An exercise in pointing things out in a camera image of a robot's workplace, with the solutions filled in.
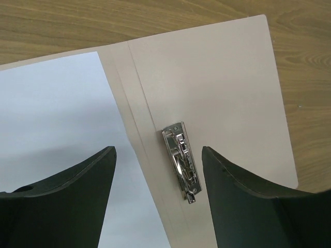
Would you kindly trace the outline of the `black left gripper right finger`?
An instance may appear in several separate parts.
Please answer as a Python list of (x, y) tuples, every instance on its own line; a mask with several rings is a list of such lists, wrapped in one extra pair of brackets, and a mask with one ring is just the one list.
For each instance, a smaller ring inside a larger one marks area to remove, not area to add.
[(202, 163), (218, 247), (330, 247), (330, 191), (273, 183), (207, 146)]

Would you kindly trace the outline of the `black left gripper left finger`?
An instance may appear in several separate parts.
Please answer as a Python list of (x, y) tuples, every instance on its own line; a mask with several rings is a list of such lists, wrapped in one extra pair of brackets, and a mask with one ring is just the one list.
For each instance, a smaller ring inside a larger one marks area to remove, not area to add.
[(38, 182), (1, 192), (1, 247), (98, 247), (116, 166), (106, 147)]

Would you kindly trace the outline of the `white paper sheet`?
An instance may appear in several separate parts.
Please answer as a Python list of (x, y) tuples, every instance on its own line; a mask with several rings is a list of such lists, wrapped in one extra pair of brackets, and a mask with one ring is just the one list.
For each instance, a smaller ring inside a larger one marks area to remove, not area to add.
[(97, 52), (1, 72), (1, 191), (113, 146), (117, 162), (100, 247), (169, 247)]

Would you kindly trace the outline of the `metal folder clip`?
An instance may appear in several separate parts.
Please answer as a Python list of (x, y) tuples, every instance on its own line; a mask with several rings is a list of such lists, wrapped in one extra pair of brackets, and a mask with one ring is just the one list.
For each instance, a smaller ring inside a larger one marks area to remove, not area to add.
[(189, 144), (184, 122), (180, 121), (162, 129), (162, 136), (184, 200), (196, 202), (202, 191), (197, 168)]

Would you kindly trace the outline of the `beige file folder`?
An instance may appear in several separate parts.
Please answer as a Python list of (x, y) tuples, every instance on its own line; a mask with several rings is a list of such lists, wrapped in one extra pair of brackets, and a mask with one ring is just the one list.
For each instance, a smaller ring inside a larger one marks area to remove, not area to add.
[(169, 247), (216, 247), (207, 191), (181, 196), (162, 129), (184, 122), (204, 183), (202, 148), (298, 187), (272, 39), (264, 15), (1, 65), (97, 52)]

